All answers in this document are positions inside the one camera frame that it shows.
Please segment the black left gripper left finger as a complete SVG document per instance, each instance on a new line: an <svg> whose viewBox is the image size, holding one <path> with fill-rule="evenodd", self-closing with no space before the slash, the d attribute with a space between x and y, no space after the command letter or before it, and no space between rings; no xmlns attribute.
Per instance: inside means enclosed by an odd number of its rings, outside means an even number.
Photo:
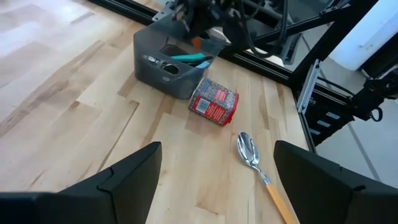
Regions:
<svg viewBox="0 0 398 224"><path fill-rule="evenodd" d="M145 223L161 163L155 141L60 192L3 192L1 223Z"/></svg>

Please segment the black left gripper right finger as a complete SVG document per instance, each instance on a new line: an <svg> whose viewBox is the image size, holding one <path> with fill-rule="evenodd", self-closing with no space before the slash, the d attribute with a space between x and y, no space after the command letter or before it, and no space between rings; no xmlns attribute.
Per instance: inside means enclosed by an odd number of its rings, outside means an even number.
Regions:
<svg viewBox="0 0 398 224"><path fill-rule="evenodd" d="M274 161L300 223L397 224L397 189L278 140Z"/></svg>

